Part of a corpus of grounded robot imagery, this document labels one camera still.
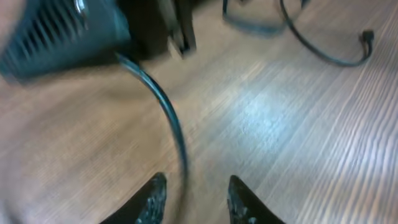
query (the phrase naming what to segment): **cable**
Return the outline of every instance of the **cable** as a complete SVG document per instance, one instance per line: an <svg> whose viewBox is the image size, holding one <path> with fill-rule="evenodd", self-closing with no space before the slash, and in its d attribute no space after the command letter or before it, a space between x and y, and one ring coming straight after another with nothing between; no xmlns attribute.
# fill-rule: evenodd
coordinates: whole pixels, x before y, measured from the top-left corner
<svg viewBox="0 0 398 224"><path fill-rule="evenodd" d="M134 62L122 56L120 54L116 54L119 63L126 67L132 74L138 78L148 89L156 96L159 101L160 106L165 113L170 128L173 132L175 145L178 149L178 154L180 155L181 161L181 181L182 181L182 191L180 193L180 197L178 202L176 203L176 211L174 222L172 223L179 223L181 219L181 211L185 208L185 201L188 191L188 178L189 178L189 167L188 167L188 155L187 155L187 148L185 147L184 136L182 134L182 129L180 122L178 121L177 114L171 104L169 98L167 97L166 93L163 89L157 84L157 82L150 77L145 71L140 69L138 65Z"/></svg>
<svg viewBox="0 0 398 224"><path fill-rule="evenodd" d="M322 52L321 50L316 48L314 45L312 45L305 37L303 37L303 35L301 35L300 32L296 29L293 21L287 14L284 0L279 0L279 3L280 3L280 8L282 9L282 13L286 20L286 24L289 26L289 28L293 32L294 36L296 36L296 38L298 38L298 40L304 46L306 46L306 48L308 48L310 51L312 51L313 53L318 55L320 58L322 58L326 61L329 61L331 63L334 63L336 65L342 66L342 67L356 67L356 66L359 66L359 65L363 64L364 62L366 62L369 59L369 57L372 55L373 40L374 40L373 30L364 30L362 32L361 42L364 47L364 55L363 55L362 59L357 62L345 62L340 59L337 59L337 58L327 55L326 53Z"/></svg>
<svg viewBox="0 0 398 224"><path fill-rule="evenodd" d="M258 23L256 24L255 22L247 21L238 16L230 15L228 14L228 1L229 0L223 0L223 19L229 24L237 27L238 29L261 35L274 35L281 33L287 25L285 21L279 26L271 24L261 25ZM301 1L301 9L303 9L309 2L309 0L300 0L300 1Z"/></svg>

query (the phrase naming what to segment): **ventilation grille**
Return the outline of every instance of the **ventilation grille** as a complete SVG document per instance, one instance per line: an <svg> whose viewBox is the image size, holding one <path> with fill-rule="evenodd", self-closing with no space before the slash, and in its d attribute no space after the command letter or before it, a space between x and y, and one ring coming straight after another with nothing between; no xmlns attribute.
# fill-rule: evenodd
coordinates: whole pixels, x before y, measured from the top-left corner
<svg viewBox="0 0 398 224"><path fill-rule="evenodd" d="M19 60L51 50L58 44L73 42L85 30L84 18L75 9L74 0L48 0L39 7L29 28L18 36L14 52Z"/></svg>

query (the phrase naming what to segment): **cable connector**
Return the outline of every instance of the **cable connector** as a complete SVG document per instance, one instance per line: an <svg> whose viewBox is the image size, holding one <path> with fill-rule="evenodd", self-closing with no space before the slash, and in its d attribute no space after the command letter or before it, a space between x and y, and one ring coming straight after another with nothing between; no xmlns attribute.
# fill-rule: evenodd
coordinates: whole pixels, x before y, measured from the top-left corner
<svg viewBox="0 0 398 224"><path fill-rule="evenodd" d="M374 31L373 30L364 30L362 32L362 41L372 42L373 40L374 40Z"/></svg>

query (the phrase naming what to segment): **wood grain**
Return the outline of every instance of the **wood grain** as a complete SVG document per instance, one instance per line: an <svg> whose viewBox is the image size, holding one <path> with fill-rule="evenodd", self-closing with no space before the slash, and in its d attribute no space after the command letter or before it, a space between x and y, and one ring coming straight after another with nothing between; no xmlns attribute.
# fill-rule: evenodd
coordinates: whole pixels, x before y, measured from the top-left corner
<svg viewBox="0 0 398 224"><path fill-rule="evenodd" d="M21 4L0 2L2 44ZM232 10L266 19L259 6L275 2ZM222 21L219 1L194 18L196 54L144 63L183 124L185 223L229 222L232 174L287 223L397 223L398 2L319 0L300 15L297 27L337 57L359 58L358 34L374 29L374 55L358 68L321 61L289 31L243 34ZM0 83L0 199L24 223L98 223L158 171L168 223L180 184L172 135L121 67Z"/></svg>

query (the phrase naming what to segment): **curved cable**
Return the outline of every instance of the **curved cable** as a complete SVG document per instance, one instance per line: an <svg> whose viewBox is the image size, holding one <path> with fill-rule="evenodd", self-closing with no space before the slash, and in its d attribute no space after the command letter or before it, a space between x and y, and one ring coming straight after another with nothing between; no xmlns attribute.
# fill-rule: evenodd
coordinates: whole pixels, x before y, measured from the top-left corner
<svg viewBox="0 0 398 224"><path fill-rule="evenodd" d="M246 32L258 33L261 35L274 35L281 33L287 25L285 21L281 25L261 25L259 23L247 21L238 16L230 15L228 14L228 1L229 0L223 0L223 19L238 29ZM309 0L301 0L301 9L303 9L308 2Z"/></svg>
<svg viewBox="0 0 398 224"><path fill-rule="evenodd" d="M188 167L188 155L187 148L185 146L184 136L182 134L182 129L180 122L178 121L177 114L167 97L163 89L157 84L157 82L149 76L145 71L140 69L138 65L129 60L128 58L116 54L119 63L127 68L136 78L138 78L148 89L156 96L162 107L168 121L170 128L173 132L175 145L178 149L178 154L181 161L181 181L182 181L182 191L179 195L178 201L176 203L176 211L174 221L172 223L180 223L181 211L185 208L185 202L188 192L188 178L189 178L189 167Z"/></svg>
<svg viewBox="0 0 398 224"><path fill-rule="evenodd" d="M357 62L346 62L346 61L331 57L331 56L327 55L326 53L322 52L320 49L318 49L314 45L312 45L294 26L293 21L291 20L291 18L287 14L287 10L285 8L284 0L279 0L279 3L280 3L280 8L282 9L282 13L283 13L283 15L285 17L286 24L288 25L290 30L293 32L294 36L296 36L296 38L298 38L298 40L304 46L306 46L306 48L308 48L310 51L312 51L314 54L316 54L320 58L322 58L322 59L324 59L326 61L329 61L331 63L334 63L336 65L342 66L342 67L356 67L356 66L359 66L359 65L363 64L364 62L366 62L369 59L369 57L372 55L372 52L373 52L373 40L374 40L374 32L373 32L373 30L365 30L362 33L361 42L362 42L363 47L364 47L364 55L361 58L361 60L359 60Z"/></svg>

